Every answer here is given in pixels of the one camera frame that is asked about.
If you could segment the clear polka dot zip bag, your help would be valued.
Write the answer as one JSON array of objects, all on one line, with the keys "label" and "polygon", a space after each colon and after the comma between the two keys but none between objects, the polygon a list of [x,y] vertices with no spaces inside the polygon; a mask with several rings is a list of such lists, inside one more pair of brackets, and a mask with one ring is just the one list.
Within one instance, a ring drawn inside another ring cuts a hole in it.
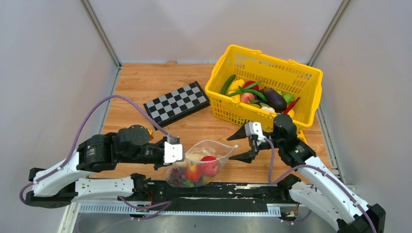
[{"label": "clear polka dot zip bag", "polygon": [[[229,157],[232,156],[233,153],[234,153],[234,151],[238,148],[238,145],[230,146],[230,145],[226,145],[226,144],[220,143],[220,142],[218,142],[218,141],[203,140],[203,141],[200,141],[200,142],[198,142],[197,144],[195,144],[193,147],[202,147],[202,148],[203,148],[203,147],[204,147],[204,148],[209,147],[209,148],[211,148],[210,150],[216,155],[217,160],[221,163],[221,169],[220,169],[220,171],[219,171],[219,173],[220,173],[221,170],[222,170],[222,169],[225,167],[225,165],[227,164],[227,162],[228,162],[228,160],[229,160]],[[187,159],[187,158],[185,157],[185,160],[184,160],[184,161],[173,163],[172,166],[170,166],[169,169],[168,169],[167,172],[166,172],[165,181],[168,183],[170,171],[171,171],[172,169],[174,169],[174,168],[179,169],[180,173],[185,176],[185,170],[186,170],[186,168],[187,168],[187,166],[188,166],[189,163],[198,163],[198,164],[201,164],[202,162],[201,162],[201,161],[192,161],[192,160],[189,160],[189,159]],[[186,182],[185,182],[186,187],[185,187],[185,188],[193,188],[193,187],[200,187],[200,186],[207,185],[207,184],[209,184],[210,182],[212,182],[213,179],[214,179],[216,176],[214,176],[214,177],[208,177],[208,176],[205,176],[205,175],[202,173],[202,177],[201,177],[200,180],[197,181],[197,182],[191,182],[191,181],[189,181],[189,180],[186,178]]]}]

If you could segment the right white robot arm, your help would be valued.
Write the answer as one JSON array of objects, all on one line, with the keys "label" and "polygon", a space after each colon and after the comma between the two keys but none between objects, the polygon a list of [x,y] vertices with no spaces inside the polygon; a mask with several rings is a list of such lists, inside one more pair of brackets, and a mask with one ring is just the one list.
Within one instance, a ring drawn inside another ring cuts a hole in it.
[{"label": "right white robot arm", "polygon": [[277,152],[290,169],[276,180],[269,172],[269,184],[276,184],[282,202],[292,200],[328,222],[338,233],[382,233],[386,212],[370,205],[351,191],[329,169],[315,151],[297,136],[297,126],[289,115],[277,115],[273,131],[266,133],[259,122],[243,124],[228,141],[248,138],[251,149],[231,156],[231,160],[251,163],[261,150],[271,150],[270,169]]}]

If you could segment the red apple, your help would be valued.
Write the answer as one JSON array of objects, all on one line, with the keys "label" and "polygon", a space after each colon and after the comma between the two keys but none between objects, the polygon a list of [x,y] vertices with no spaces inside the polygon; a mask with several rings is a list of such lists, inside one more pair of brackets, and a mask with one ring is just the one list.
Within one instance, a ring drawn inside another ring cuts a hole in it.
[{"label": "red apple", "polygon": [[214,177],[221,169],[221,163],[214,156],[205,156],[201,162],[200,166],[205,176]]}]

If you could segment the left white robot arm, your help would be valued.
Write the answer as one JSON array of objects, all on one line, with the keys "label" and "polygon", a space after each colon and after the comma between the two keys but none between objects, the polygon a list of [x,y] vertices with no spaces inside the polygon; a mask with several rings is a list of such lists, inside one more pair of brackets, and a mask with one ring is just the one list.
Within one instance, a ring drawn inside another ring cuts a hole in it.
[{"label": "left white robot arm", "polygon": [[81,143],[71,156],[48,168],[32,168],[31,191],[23,203],[32,207],[59,208],[83,199],[116,196],[144,200],[148,179],[133,173],[119,179],[90,179],[102,171],[114,170],[119,163],[152,164],[154,169],[170,166],[181,156],[181,145],[165,136],[150,143],[151,134],[140,125],[116,133],[97,134]]}]

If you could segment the white oyster mushroom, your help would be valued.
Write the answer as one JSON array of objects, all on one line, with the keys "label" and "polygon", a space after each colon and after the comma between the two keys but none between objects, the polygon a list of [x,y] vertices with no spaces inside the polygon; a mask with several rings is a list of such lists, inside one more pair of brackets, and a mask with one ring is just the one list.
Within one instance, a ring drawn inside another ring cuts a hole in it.
[{"label": "white oyster mushroom", "polygon": [[193,147],[185,154],[185,157],[192,161],[201,161],[206,156],[216,158],[216,155],[210,149],[209,147]]}]

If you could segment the purple grape bunch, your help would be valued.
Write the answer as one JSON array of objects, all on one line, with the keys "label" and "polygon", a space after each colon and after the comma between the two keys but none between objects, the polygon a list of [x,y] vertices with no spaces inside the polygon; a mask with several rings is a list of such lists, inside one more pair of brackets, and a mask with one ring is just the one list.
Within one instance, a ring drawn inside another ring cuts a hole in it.
[{"label": "purple grape bunch", "polygon": [[173,187],[186,187],[186,177],[182,175],[179,169],[174,168],[170,171],[168,183]]}]

